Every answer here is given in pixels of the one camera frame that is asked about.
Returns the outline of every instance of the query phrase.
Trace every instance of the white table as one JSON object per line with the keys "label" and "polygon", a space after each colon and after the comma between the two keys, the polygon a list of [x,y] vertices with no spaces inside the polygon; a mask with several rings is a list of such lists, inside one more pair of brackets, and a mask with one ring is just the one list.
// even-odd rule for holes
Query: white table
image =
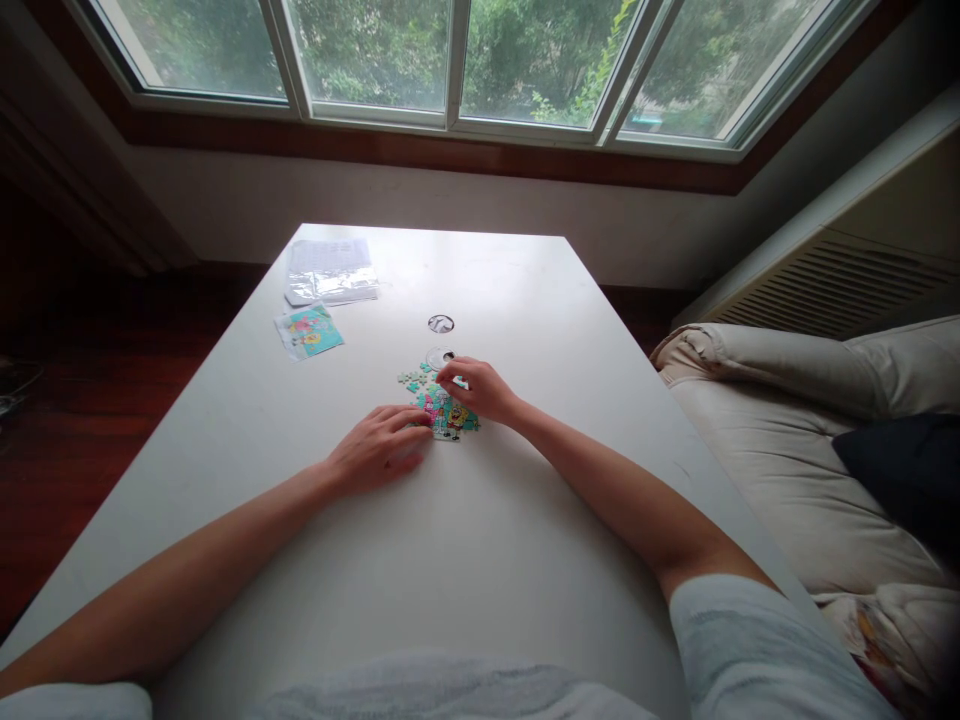
{"label": "white table", "polygon": [[[643,464],[829,635],[783,557],[560,237],[304,225],[365,237],[380,299],[332,309],[346,344],[293,364],[273,324],[285,256],[0,649],[6,665],[124,574],[322,458],[433,345],[489,360],[547,412]],[[438,335],[427,319],[456,322]],[[158,718],[239,716],[324,671],[410,647],[520,656],[689,716],[646,570],[523,439],[487,422],[408,482],[319,517],[165,682]]]}

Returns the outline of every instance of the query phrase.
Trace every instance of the dark pillow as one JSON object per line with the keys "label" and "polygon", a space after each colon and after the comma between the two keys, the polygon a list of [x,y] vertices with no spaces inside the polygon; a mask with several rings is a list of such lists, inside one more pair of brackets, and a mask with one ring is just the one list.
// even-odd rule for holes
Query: dark pillow
{"label": "dark pillow", "polygon": [[890,519],[960,566],[960,415],[924,413],[833,439]]}

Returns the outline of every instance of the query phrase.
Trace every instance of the green foliage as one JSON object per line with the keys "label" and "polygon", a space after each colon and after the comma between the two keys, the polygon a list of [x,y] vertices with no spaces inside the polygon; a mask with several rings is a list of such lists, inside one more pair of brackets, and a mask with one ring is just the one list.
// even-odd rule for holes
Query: green foliage
{"label": "green foliage", "polygon": [[[167,85],[283,97],[257,0],[118,2]],[[461,115],[588,126],[641,4],[473,0]],[[687,0],[633,114],[659,113],[665,133],[715,136],[814,4]],[[442,110],[446,0],[289,8],[315,100]]]}
{"label": "green foliage", "polygon": [[117,0],[165,85],[283,97],[257,0]]}
{"label": "green foliage", "polygon": [[[583,125],[637,0],[474,0],[461,115]],[[616,47],[611,23],[621,13]]]}
{"label": "green foliage", "polygon": [[662,132],[715,137],[814,0],[689,0],[642,88]]}
{"label": "green foliage", "polygon": [[610,28],[610,34],[600,54],[600,59],[596,65],[587,70],[583,86],[570,107],[558,111],[549,100],[540,96],[539,93],[534,93],[533,99],[538,107],[534,110],[533,117],[538,122],[559,125],[589,125],[597,106],[600,104],[600,99],[603,97],[603,91],[606,89],[607,82],[613,73],[617,58],[620,57],[620,50],[626,41],[626,34],[630,29],[630,21],[636,10],[634,8],[636,4],[637,0],[623,0],[621,3],[620,12],[613,18],[613,26]]}
{"label": "green foliage", "polygon": [[443,108],[449,6],[438,0],[292,0],[315,100]]}

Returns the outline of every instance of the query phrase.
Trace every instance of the hand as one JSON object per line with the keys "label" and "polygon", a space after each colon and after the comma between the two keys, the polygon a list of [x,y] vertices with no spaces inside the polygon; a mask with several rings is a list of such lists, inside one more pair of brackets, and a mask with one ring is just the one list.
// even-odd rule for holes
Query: hand
{"label": "hand", "polygon": [[[407,427],[417,423],[421,427]],[[315,467],[338,497],[360,495],[397,480],[423,462],[415,452],[433,437],[430,416],[410,405],[383,405],[361,420]]]}
{"label": "hand", "polygon": [[[457,375],[467,381],[467,389],[453,382]],[[437,383],[458,403],[494,422],[507,423],[521,404],[490,363],[474,358],[461,355],[451,360],[437,373]]]}

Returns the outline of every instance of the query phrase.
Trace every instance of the wooden floor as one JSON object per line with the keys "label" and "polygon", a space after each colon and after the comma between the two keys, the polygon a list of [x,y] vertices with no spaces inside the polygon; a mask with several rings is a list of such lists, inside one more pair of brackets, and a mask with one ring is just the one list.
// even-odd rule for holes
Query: wooden floor
{"label": "wooden floor", "polygon": [[[44,373],[0,432],[0,637],[139,452],[267,266],[94,278],[0,352]],[[690,293],[604,288],[645,352]]]}

